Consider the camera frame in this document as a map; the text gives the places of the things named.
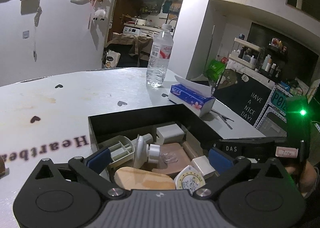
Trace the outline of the green shopping bag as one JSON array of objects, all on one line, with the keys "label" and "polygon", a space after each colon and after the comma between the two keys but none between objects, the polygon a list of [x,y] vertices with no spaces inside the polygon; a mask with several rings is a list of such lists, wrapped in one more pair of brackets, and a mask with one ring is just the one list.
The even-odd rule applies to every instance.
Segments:
[{"label": "green shopping bag", "polygon": [[205,71],[204,75],[212,80],[217,82],[220,76],[223,74],[226,65],[218,60],[212,60],[208,66],[208,69]]}]

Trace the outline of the metal tweezers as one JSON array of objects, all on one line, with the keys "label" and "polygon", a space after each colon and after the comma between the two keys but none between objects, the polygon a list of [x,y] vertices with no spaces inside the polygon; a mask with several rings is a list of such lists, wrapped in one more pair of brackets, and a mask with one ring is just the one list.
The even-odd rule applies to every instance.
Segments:
[{"label": "metal tweezers", "polygon": [[227,117],[227,116],[225,116],[225,115],[223,115],[223,114],[221,114],[221,113],[219,113],[218,111],[215,111],[215,110],[211,110],[213,113],[215,113],[215,114],[217,114],[217,115],[219,115],[220,117],[221,117],[221,119],[223,119],[223,120],[225,120],[225,121],[227,121],[227,120],[229,120],[229,121],[232,121],[232,122],[234,122],[234,120],[233,119],[230,119],[229,117]]}]

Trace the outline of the white round suction hook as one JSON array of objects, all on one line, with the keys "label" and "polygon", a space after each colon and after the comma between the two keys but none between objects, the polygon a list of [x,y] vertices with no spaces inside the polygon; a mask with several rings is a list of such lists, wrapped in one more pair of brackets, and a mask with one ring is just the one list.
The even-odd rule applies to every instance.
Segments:
[{"label": "white round suction hook", "polygon": [[132,141],[135,149],[133,167],[140,169],[146,162],[158,164],[161,146],[153,143],[151,134],[138,135]]}]

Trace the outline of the black chalkboard sign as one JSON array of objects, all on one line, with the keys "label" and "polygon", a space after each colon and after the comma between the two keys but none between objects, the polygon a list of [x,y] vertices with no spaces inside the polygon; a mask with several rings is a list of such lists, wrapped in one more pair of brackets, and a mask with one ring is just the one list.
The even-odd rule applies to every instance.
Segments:
[{"label": "black chalkboard sign", "polygon": [[256,79],[227,69],[223,73],[223,78],[214,95],[220,102],[253,126],[270,93],[271,89]]}]

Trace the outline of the white power adapter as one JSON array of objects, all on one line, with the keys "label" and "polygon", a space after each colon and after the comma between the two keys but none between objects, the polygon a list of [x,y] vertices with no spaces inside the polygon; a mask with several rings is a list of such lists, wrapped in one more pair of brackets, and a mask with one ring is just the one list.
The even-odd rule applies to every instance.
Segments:
[{"label": "white power adapter", "polygon": [[167,125],[156,128],[156,144],[180,143],[185,132],[177,125]]}]

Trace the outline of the blue tissue pack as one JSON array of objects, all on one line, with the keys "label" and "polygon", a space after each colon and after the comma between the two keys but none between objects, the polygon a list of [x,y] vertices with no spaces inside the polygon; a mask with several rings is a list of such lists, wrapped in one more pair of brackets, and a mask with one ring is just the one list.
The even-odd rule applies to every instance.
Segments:
[{"label": "blue tissue pack", "polygon": [[184,104],[198,117],[208,114],[213,108],[215,97],[212,97],[210,86],[197,84],[175,76],[177,84],[171,86],[168,99],[174,104]]}]

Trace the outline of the black storage box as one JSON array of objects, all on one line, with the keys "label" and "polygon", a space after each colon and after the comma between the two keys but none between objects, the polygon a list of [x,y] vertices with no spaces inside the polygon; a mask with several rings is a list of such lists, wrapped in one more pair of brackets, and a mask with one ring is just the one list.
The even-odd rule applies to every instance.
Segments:
[{"label": "black storage box", "polygon": [[164,105],[137,110],[94,115],[88,118],[92,151],[98,144],[121,135],[133,140],[138,135],[156,137],[156,128],[176,123],[199,141],[200,147],[209,151],[221,136],[183,104]]}]

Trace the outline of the round white tape measure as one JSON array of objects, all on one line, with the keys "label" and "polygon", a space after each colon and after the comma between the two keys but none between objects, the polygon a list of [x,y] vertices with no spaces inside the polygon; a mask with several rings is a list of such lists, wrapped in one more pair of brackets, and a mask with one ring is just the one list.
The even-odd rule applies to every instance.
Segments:
[{"label": "round white tape measure", "polygon": [[193,166],[188,165],[176,175],[175,186],[177,190],[188,190],[194,193],[206,184],[203,176]]}]

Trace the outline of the clear water bottle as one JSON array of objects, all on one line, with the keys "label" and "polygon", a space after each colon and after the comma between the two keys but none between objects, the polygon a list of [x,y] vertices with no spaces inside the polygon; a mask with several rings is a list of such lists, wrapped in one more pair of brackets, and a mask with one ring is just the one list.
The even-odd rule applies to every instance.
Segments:
[{"label": "clear water bottle", "polygon": [[172,26],[162,25],[162,30],[153,38],[148,67],[146,71],[146,83],[153,88],[160,87],[167,73],[169,59],[174,45],[171,35]]}]

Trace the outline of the brown rectangular pad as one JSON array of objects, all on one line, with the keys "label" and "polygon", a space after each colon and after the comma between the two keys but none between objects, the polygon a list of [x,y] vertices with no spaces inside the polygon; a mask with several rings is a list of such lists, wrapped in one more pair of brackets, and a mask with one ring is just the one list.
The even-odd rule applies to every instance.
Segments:
[{"label": "brown rectangular pad", "polygon": [[152,172],[176,177],[185,167],[191,165],[183,147],[179,143],[169,143],[160,146],[160,158]]}]

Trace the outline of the small white cube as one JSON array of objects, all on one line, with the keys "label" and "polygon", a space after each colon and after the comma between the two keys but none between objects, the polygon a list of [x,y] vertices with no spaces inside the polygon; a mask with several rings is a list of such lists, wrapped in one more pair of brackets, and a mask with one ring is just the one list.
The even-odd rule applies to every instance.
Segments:
[{"label": "small white cube", "polygon": [[191,166],[193,166],[193,168],[195,168],[204,177],[204,179],[212,177],[215,173],[215,169],[211,166],[205,155],[192,159]]}]

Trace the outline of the grey compartment tray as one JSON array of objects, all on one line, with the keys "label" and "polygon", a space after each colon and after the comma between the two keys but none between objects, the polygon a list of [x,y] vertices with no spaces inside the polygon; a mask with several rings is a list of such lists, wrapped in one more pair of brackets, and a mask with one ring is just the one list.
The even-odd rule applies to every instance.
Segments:
[{"label": "grey compartment tray", "polygon": [[111,162],[108,165],[109,169],[115,169],[125,164],[126,162],[133,160],[135,157],[135,146],[125,136],[115,136],[109,140],[106,140],[98,144],[98,148],[108,147],[111,152]]}]

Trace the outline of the beige wooden block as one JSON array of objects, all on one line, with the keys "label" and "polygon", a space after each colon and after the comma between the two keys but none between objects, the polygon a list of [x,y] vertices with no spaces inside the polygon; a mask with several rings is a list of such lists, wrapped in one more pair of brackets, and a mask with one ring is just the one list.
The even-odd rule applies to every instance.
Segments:
[{"label": "beige wooden block", "polygon": [[115,183],[125,190],[175,190],[173,179],[133,167],[122,167],[114,174]]}]

